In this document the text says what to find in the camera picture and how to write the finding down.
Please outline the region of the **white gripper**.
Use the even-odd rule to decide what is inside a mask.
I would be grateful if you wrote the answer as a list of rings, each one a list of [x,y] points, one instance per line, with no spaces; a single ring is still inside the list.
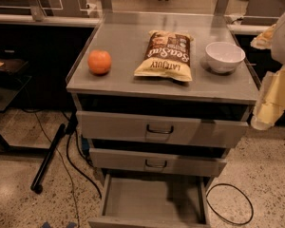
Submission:
[[[285,12],[257,37],[250,46],[270,49],[272,58],[285,65]],[[267,130],[275,125],[285,111],[285,66],[276,73],[268,71],[262,80],[259,96],[253,110],[251,126]]]

